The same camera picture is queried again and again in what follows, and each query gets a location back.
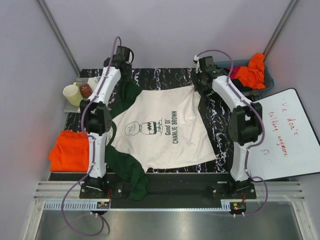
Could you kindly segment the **white green Charlie Brown t-shirt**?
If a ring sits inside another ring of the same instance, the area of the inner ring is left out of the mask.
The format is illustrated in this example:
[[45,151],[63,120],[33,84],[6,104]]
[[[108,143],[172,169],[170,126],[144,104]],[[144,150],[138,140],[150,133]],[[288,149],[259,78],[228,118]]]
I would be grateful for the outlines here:
[[119,85],[119,102],[111,109],[112,135],[105,162],[130,182],[129,198],[140,201],[150,189],[149,169],[167,170],[216,159],[199,112],[194,87],[143,90],[134,82]]

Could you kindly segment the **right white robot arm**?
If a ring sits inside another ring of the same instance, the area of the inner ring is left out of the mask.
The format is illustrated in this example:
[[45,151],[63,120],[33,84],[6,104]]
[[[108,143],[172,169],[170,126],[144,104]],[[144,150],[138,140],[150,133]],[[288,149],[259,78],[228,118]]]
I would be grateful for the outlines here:
[[250,189],[251,176],[248,170],[250,148],[262,143],[265,129],[262,122],[263,107],[253,103],[233,84],[230,73],[218,68],[212,56],[195,55],[196,81],[201,87],[206,87],[217,93],[231,111],[228,133],[233,141],[234,154],[230,177],[222,194],[239,198]]

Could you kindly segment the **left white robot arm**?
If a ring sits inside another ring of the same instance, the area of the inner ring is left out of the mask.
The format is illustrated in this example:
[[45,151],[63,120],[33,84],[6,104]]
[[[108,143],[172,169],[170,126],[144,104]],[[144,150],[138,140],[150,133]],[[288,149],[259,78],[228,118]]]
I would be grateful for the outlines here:
[[91,96],[80,102],[81,129],[89,142],[89,166],[81,191],[97,198],[108,193],[105,147],[112,128],[108,102],[116,84],[130,75],[133,59],[133,51],[119,45],[115,54],[104,61],[101,78]]

